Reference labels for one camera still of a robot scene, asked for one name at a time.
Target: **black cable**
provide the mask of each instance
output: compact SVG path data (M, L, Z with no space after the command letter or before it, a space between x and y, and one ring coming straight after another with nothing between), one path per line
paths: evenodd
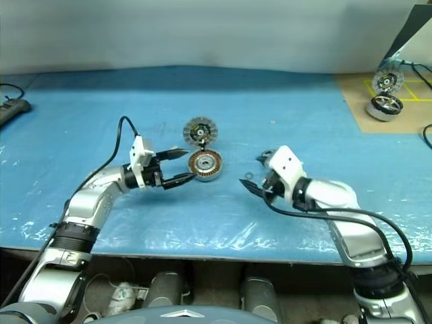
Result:
M426 135L426 131L427 131L429 128L432 128L432 124L430 124L430 125L426 126L425 128L423 128L423 140L425 140L426 145L429 146L429 147L432 149L432 143L431 143L431 141L427 138L427 135Z
M123 121L124 120L126 120L129 123L129 125L130 125L130 127L131 127L131 129L132 129L132 131L134 133L134 135L135 136L139 135L138 131L136 130L134 124L131 122L131 120L129 119L129 117L122 116L120 118L120 120L119 120L118 127L117 127L117 136L116 136L116 139L115 139L115 146L114 146L113 153L108 158L108 160L106 160L106 162L104 162L104 164L102 164L100 167L98 167L94 171L92 171L90 173L90 175L88 175L87 178L83 182L81 182L81 184L75 189L74 193L71 195L71 198L75 195L75 193L77 193L79 190L81 190L82 187L91 178L93 178L98 172L100 172L100 170L102 170L104 167L106 167L108 164L110 164L110 162L112 162L112 160L114 160L114 158L117 155L117 152L119 150L120 140L122 138L122 127L123 127ZM42 253L44 253L45 249L48 247L49 242L53 239L53 237L54 237L54 235L55 235L55 233L57 231L57 226L59 224L63 223L66 211L69 208L70 199L67 200L67 202L65 203L65 206L64 206L64 209L63 209L63 213L61 214L61 217L59 218L58 223L50 225L51 227L54 227L55 229L51 232L51 234L49 235L49 237L47 238L47 240L43 244L42 248L38 251L38 254L33 258L32 262L27 266L26 270L23 272L23 274L21 275L21 277L19 278L19 280L13 286L12 290L10 291L10 293L6 296L5 300L1 303L0 308L3 308L3 307L5 307L5 306L7 306L9 304L11 298L15 295L15 293L17 292L17 290L22 287L22 284L24 283L24 280L26 280L27 277L28 277L28 275L30 274L30 272L33 271L34 266L39 261Z
M267 198L266 191L264 188L263 188L263 200L264 200L265 204L272 211L275 211L276 213L279 213L282 215L301 217L301 218L311 218L311 219L324 219L324 220L328 220L328 221L345 221L348 223L357 223L360 225L367 226L367 227L371 228L372 230L374 230L375 232L377 232L377 234L379 235L379 237L383 241L384 249L385 249L386 253L389 255L389 258L394 259L392 249L390 248L389 242L387 241L387 238L385 237L385 234L383 233L383 231L381 231L376 225L373 225L373 224L369 223L368 221L363 221L361 219L355 219L352 217L333 216L333 215L328 215L326 213L310 214L310 213L299 213L299 212L294 212L294 211L285 211L283 209L279 209L277 207L274 207L271 204L271 202Z
M421 67L425 68L426 70L428 70L429 72L432 72L431 69L429 69L427 66L425 66L423 64L415 64L415 66L421 66Z
M423 302L421 301L419 295L417 294L417 291L412 283L411 277L408 277L407 280L405 280L405 284L406 287L408 288L408 290L411 293L412 299L414 300L414 302L416 303L418 310L420 311L422 317L423 317L423 321L425 322L425 324L431 324L431 319L429 318L425 305L423 305Z
M33 324L33 322L27 317L27 315L25 315L24 313L18 312L17 310L4 310L3 312L0 313L0 315L17 316L17 317L25 320L25 322L27 322L28 324Z
M411 266L412 263L412 248L411 244L408 241L408 238L406 237L405 233L391 220L389 220L387 217L384 217L380 214L373 213L371 211L364 211L362 209L352 209L352 208L324 208L324 209L313 209L310 210L313 212L328 212L328 211L335 211L335 212L341 212L341 213L356 213L356 214L363 214L368 215L373 218L377 218L380 221L383 221L387 223L391 228L394 229L394 231L399 235L400 239L404 243L405 250L406 250L406 261L402 268L403 272L407 272L408 268Z
M426 78L424 77L424 76L422 76L421 75L421 73L416 69L416 66L415 66L415 64L413 64L413 63L411 63L411 69L412 69L412 71L414 71L415 72L415 74L417 74L417 76L421 79L421 80L423 80L423 82L432 90L432 84L428 81L428 80L426 80Z
M11 83L0 83L0 86L11 86L12 88L18 89L21 93L18 97L14 98L14 99L21 99L22 97L24 97L24 90L22 88L20 88L19 86L16 86L15 84L11 84Z

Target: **white panel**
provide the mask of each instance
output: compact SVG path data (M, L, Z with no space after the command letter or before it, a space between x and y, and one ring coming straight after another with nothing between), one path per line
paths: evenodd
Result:
M415 33L399 54L400 59L432 65L432 19Z
M415 0L2 0L3 74L214 65L374 70Z

